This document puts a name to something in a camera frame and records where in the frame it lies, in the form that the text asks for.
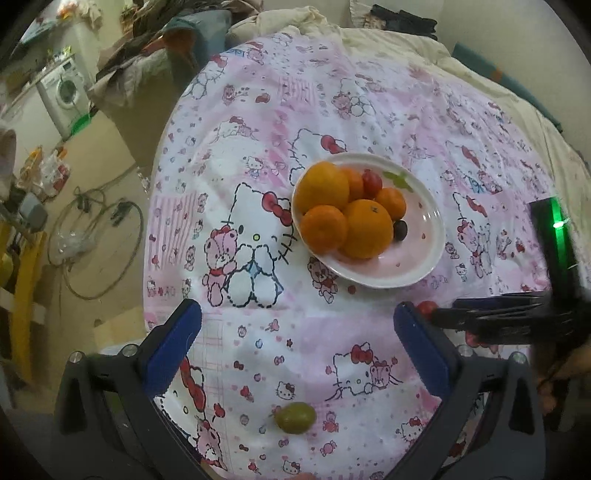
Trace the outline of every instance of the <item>large orange fruit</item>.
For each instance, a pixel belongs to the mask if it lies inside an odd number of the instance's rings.
[[[352,202],[362,199],[365,196],[365,191],[361,172],[349,167],[341,167],[340,169],[347,175],[347,180],[349,181],[349,201]]]
[[[300,222],[301,237],[317,255],[340,248],[347,238],[347,229],[345,216],[332,205],[312,207]]]
[[[388,211],[393,222],[401,220],[406,214],[406,200],[398,189],[381,189],[374,200]]]
[[[340,251],[347,257],[377,257],[392,242],[392,219],[378,202],[355,200],[345,207],[343,214],[347,219],[349,232]]]
[[[306,213],[316,205],[332,205],[339,210],[349,202],[349,181],[334,164],[321,161],[301,178],[294,195],[294,206]]]

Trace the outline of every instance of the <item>metal bolt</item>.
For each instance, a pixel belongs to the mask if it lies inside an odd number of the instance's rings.
[[[513,352],[512,354],[510,354],[509,359],[513,360],[514,362],[516,362],[518,364],[526,364],[527,363],[527,357],[525,356],[524,353],[521,353],[521,352]]]
[[[68,360],[73,364],[77,364],[80,360],[82,360],[83,357],[84,354],[82,352],[76,351],[70,354],[70,358]]]
[[[461,356],[472,356],[474,355],[474,350],[467,345],[458,345],[457,346],[457,353]]]
[[[134,356],[138,352],[138,346],[134,343],[130,343],[129,345],[125,345],[121,349],[121,353],[123,356]]]

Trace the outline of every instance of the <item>oval plate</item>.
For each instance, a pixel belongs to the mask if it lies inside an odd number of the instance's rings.
[[[318,259],[338,276],[371,288],[406,287],[427,276],[441,258],[446,234],[439,209],[425,185],[408,170],[377,155],[339,153],[327,161],[361,172],[370,168],[382,177],[384,187],[398,188],[407,203],[403,220],[408,225],[408,235],[370,260],[351,260],[338,252],[317,255]],[[303,176],[297,180],[294,192]],[[292,211],[292,216],[301,237],[302,215]]]

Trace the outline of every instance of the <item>hello kitty print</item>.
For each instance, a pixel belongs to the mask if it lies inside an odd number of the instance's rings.
[[[446,245],[417,284],[353,284],[298,237],[293,185],[345,151],[411,170],[436,199]],[[434,67],[353,57],[295,31],[247,42],[214,56],[183,93],[157,163],[146,323],[162,323],[184,298],[204,316],[155,403],[225,478],[381,480],[439,404],[394,332],[396,302],[447,305],[547,286],[527,203],[553,194],[549,176],[499,106]],[[450,337],[479,355],[514,350]],[[317,413],[297,437],[272,421],[293,401]],[[450,459],[465,451],[481,412]]]

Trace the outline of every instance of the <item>washing machine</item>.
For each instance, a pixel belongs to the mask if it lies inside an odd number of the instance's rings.
[[[88,113],[88,96],[84,90],[84,75],[68,58],[49,71],[38,83],[39,94],[47,113],[62,139],[70,138],[74,123]]]

